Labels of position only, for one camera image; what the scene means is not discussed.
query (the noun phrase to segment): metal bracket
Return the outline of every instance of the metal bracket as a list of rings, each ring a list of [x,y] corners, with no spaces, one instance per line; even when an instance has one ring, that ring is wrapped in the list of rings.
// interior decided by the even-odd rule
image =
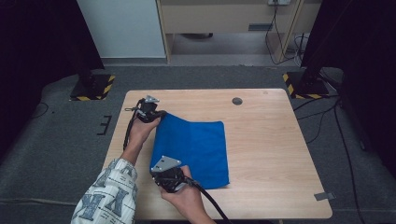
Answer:
[[[157,98],[152,97],[150,95],[146,96],[145,103],[158,103],[158,102],[160,102],[160,100],[158,100]]]
[[[161,173],[169,169],[172,169],[174,167],[177,167],[180,164],[181,161],[172,159],[170,157],[162,156],[161,159],[157,162],[157,164],[155,164],[154,167],[151,167],[151,172]]]
[[[335,195],[334,195],[333,192],[329,192],[329,193],[322,192],[322,193],[319,193],[319,194],[315,194],[314,196],[317,199],[317,201],[322,201],[322,200],[325,200],[325,199],[328,199],[328,200],[335,199]]]

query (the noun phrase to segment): patterned sleeve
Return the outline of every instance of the patterned sleeve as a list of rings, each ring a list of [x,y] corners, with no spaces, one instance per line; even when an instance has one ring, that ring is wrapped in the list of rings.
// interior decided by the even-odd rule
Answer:
[[[112,161],[79,200],[71,223],[133,223],[136,178],[130,162]]]

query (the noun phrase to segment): black wire on floor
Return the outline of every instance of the black wire on floor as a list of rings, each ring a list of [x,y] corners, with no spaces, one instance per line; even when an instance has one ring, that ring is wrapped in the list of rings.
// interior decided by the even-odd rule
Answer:
[[[338,116],[337,116],[337,107],[334,108],[334,116],[335,116],[335,121],[337,122],[338,131],[340,132],[341,138],[343,140],[344,149],[346,151],[346,157],[347,157],[347,162],[349,164],[349,172],[350,172],[350,177],[352,180],[353,197],[355,200],[356,209],[358,211],[358,215],[359,215],[359,219],[361,220],[361,223],[365,224],[363,215],[361,214],[361,208],[359,206],[358,193],[356,191],[355,176],[353,174],[353,168],[352,168],[352,162],[351,162],[350,155],[349,155],[349,150],[347,148],[346,139],[344,137],[343,130],[341,128],[340,121],[338,120]]]
[[[303,107],[304,105],[307,105],[307,104],[310,104],[310,103],[312,103],[312,102],[315,102],[316,100],[318,100],[318,99],[314,99],[314,100],[308,101],[308,102],[306,102],[306,103],[304,103],[304,104],[302,104],[302,105],[299,105],[298,107],[296,107],[296,108],[294,109],[294,111],[296,111],[297,109]],[[342,139],[343,145],[344,145],[344,150],[345,150],[345,152],[346,152],[346,158],[347,158],[348,167],[349,167],[349,172],[350,172],[350,177],[351,177],[351,181],[352,181],[352,190],[353,190],[354,202],[355,202],[356,209],[357,209],[357,212],[358,212],[358,215],[359,215],[359,219],[360,219],[360,221],[361,221],[362,224],[365,224],[363,215],[362,215],[362,213],[361,213],[361,208],[360,208],[360,206],[359,206],[358,193],[357,193],[357,191],[356,191],[355,175],[354,175],[354,173],[353,173],[353,167],[352,167],[352,162],[351,162],[350,155],[349,155],[349,149],[348,149],[348,147],[347,147],[346,139],[345,139],[345,137],[344,137],[344,134],[343,134],[343,131],[342,131],[342,128],[341,128],[341,125],[340,125],[340,121],[339,121],[338,116],[337,116],[337,106],[339,105],[340,102],[341,102],[341,99],[338,99],[338,100],[336,101],[336,103],[335,103],[331,108],[326,109],[326,110],[321,111],[321,112],[318,112],[318,113],[315,113],[315,114],[312,114],[312,115],[308,115],[308,116],[299,118],[299,119],[307,119],[307,118],[310,118],[310,117],[313,117],[313,116],[319,115],[319,114],[322,115],[321,118],[320,118],[320,124],[319,124],[319,129],[318,129],[317,135],[316,135],[312,140],[306,142],[307,144],[309,144],[309,143],[312,143],[313,141],[315,141],[315,140],[318,138],[318,135],[319,135],[320,129],[321,129],[321,123],[322,123],[322,120],[323,120],[324,115],[325,115],[327,112],[333,110],[333,112],[334,112],[334,117],[335,117],[335,121],[336,121],[336,123],[337,123],[337,128],[338,128],[338,131],[339,131],[339,133],[340,133],[340,135],[341,135],[341,139]]]
[[[46,107],[45,111],[37,116],[31,117],[30,119],[38,119],[41,116],[45,115],[48,111],[49,111],[49,105],[47,105],[46,103],[41,102],[39,105],[44,105]]]

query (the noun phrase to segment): yellow and black hazard tape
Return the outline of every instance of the yellow and black hazard tape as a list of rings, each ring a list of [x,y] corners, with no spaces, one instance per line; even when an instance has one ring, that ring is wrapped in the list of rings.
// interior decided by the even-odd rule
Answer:
[[[106,87],[103,90],[103,93],[101,95],[97,95],[97,96],[84,96],[84,95],[81,95],[81,96],[73,97],[70,100],[72,100],[72,101],[104,100],[107,97],[108,92],[111,89],[111,86],[113,85],[115,77],[116,76],[110,76],[108,78],[108,82],[106,84]]]
[[[290,78],[288,74],[283,74],[283,80],[288,87],[288,91],[291,99],[318,99],[318,98],[327,98],[329,94],[297,94],[294,91],[293,85],[291,84]]]

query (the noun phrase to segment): blue cloth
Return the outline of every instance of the blue cloth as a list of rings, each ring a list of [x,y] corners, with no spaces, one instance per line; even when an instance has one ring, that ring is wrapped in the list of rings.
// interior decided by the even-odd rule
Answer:
[[[189,122],[167,114],[157,127],[150,167],[162,155],[189,165],[192,178],[204,189],[217,189],[230,183],[224,124]]]

